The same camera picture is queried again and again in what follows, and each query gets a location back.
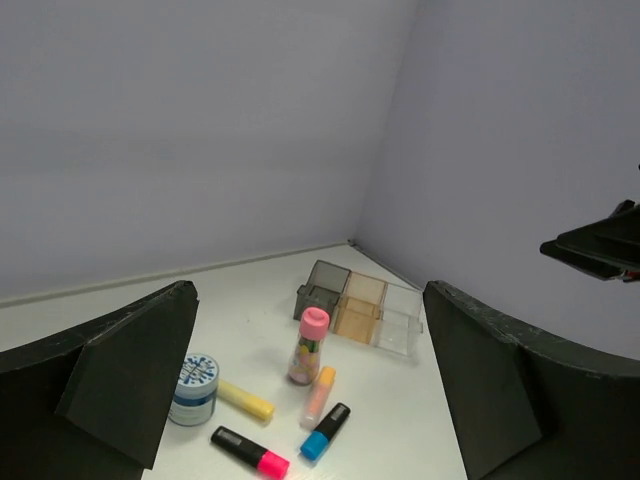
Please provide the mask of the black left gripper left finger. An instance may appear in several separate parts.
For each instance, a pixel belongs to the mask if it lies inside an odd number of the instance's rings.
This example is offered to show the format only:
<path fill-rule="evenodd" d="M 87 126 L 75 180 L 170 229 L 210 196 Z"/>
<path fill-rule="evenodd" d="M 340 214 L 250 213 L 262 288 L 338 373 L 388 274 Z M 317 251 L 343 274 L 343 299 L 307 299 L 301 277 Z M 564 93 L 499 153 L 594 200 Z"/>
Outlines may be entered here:
<path fill-rule="evenodd" d="M 152 469 L 199 305 L 177 281 L 1 354 L 4 479 L 139 479 Z"/>

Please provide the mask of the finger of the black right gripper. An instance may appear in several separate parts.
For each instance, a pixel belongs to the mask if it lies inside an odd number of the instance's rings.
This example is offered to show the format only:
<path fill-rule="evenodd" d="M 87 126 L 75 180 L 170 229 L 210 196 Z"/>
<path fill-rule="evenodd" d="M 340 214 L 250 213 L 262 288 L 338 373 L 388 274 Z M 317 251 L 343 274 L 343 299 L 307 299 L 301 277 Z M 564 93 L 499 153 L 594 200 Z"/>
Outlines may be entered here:
<path fill-rule="evenodd" d="M 639 204 L 619 203 L 607 218 L 562 233 L 540 253 L 602 281 L 639 281 Z"/>

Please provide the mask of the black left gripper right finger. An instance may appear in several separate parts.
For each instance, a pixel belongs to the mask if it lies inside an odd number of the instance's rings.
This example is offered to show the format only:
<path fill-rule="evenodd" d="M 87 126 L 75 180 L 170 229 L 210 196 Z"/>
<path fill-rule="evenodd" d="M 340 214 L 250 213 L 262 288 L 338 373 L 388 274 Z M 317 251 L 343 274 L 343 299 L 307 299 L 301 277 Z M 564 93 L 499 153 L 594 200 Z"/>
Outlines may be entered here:
<path fill-rule="evenodd" d="M 470 479 L 636 479 L 639 363 L 506 315 L 444 281 L 427 326 Z"/>

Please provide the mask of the blue lidded round jar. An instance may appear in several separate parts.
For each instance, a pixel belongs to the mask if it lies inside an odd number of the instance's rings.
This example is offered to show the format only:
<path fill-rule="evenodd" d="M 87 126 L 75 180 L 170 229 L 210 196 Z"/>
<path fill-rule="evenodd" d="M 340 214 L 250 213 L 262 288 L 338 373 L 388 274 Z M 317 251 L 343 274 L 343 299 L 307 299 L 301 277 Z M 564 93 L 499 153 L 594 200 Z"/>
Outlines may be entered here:
<path fill-rule="evenodd" d="M 188 353 L 182 364 L 168 418 L 181 426 L 198 426 L 213 415 L 220 368 L 215 359 L 202 353 Z"/>

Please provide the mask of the black pink highlighter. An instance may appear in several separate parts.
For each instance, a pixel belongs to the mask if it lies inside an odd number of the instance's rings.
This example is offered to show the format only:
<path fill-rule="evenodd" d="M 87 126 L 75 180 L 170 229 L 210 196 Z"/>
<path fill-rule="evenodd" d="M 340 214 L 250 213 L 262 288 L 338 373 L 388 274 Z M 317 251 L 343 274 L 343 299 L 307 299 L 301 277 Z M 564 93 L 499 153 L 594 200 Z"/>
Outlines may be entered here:
<path fill-rule="evenodd" d="M 288 460 L 225 426 L 219 426 L 210 440 L 235 459 L 270 479 L 283 479 L 288 472 Z"/>

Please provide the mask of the yellow highlighter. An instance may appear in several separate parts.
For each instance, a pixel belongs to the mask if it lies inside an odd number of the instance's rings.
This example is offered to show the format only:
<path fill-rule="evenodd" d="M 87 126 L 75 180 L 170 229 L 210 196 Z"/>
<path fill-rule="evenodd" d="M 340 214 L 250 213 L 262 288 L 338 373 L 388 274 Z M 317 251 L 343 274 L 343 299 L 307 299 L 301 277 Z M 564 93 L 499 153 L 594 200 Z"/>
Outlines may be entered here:
<path fill-rule="evenodd" d="M 275 412 L 275 406 L 269 401 L 222 379 L 218 382 L 218 396 L 262 422 L 269 422 Z"/>

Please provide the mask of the orange highlighter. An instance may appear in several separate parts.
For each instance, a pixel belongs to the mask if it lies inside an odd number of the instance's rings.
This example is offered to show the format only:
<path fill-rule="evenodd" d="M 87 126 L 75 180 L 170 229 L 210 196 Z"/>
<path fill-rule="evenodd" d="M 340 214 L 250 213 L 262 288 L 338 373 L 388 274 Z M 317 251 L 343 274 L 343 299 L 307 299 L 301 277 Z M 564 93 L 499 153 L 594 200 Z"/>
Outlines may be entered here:
<path fill-rule="evenodd" d="M 336 369 L 325 366 L 321 369 L 310 390 L 300 426 L 307 430 L 313 430 L 321 420 L 325 405 L 331 394 L 336 378 Z"/>

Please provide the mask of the pink capped eraser bottle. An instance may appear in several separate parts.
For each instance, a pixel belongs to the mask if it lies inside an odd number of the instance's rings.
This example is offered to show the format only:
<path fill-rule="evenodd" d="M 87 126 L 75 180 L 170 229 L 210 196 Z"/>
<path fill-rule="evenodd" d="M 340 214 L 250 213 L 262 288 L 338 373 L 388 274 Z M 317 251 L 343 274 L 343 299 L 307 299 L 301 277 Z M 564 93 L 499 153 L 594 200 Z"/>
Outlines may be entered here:
<path fill-rule="evenodd" d="M 317 377 L 321 349 L 329 325 L 329 314 L 321 308 L 308 307 L 303 311 L 297 342 L 288 368 L 288 377 L 292 382 L 309 385 Z"/>

